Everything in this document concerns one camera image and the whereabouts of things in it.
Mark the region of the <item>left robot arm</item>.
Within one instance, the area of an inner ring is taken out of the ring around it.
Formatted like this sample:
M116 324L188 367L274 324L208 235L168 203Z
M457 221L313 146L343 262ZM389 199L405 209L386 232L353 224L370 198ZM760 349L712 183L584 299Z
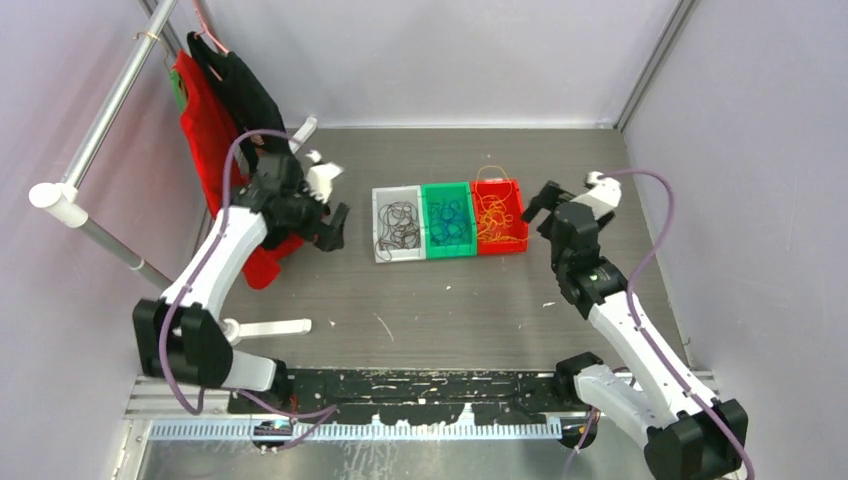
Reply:
M300 239L324 252L344 246L346 204L330 197L343 167L317 151L303 166L295 157L265 154L251 180L222 200L213 229L177 280L156 299L142 299L132 322L142 371L172 383L250 390L269 413L292 397L281 360L237 350L220 325L224 300L249 257Z

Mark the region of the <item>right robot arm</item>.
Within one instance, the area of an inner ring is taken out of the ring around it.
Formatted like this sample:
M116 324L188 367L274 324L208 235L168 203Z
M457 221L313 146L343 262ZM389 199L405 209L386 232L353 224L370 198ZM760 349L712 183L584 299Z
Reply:
M537 231L550 243L550 267L564 299L613 346L637 383L630 385L597 355L560 361L558 403L605 414L642 450L656 479L721 479L748 466L748 415L722 400L674 353L648 318L630 282L601 253L599 234L614 218L621 188L592 180L574 195L554 181L532 197L521 218L548 213Z

